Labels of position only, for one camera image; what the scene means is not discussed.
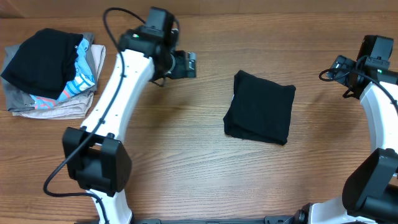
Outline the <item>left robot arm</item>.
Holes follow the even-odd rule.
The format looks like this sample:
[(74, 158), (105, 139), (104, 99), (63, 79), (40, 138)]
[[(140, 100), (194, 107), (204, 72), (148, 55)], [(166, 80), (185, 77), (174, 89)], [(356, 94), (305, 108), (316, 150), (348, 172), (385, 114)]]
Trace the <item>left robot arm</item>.
[(179, 32), (171, 12), (152, 7), (141, 26), (120, 36), (113, 72), (93, 111), (78, 129), (64, 132), (68, 175), (93, 199), (99, 223), (134, 222), (125, 193), (132, 160), (123, 142), (143, 89), (197, 75), (195, 53), (176, 49)]

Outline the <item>black t-shirt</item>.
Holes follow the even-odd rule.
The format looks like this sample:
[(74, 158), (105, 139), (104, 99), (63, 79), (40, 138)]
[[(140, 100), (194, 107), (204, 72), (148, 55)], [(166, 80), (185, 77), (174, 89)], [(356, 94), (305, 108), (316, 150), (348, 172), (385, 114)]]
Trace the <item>black t-shirt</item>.
[(223, 118), (224, 133), (234, 138), (287, 143), (296, 87), (283, 86), (243, 70), (234, 76), (231, 106)]

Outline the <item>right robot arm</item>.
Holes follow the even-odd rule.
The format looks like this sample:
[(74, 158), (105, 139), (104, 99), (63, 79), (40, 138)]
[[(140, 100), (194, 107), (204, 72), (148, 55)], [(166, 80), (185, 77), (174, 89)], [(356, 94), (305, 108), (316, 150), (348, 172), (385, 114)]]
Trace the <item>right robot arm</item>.
[(397, 72), (389, 70), (394, 40), (365, 35), (356, 60), (342, 55), (319, 74), (338, 82), (363, 107), (371, 138), (370, 156), (347, 178), (340, 197), (309, 203), (287, 223), (397, 223)]

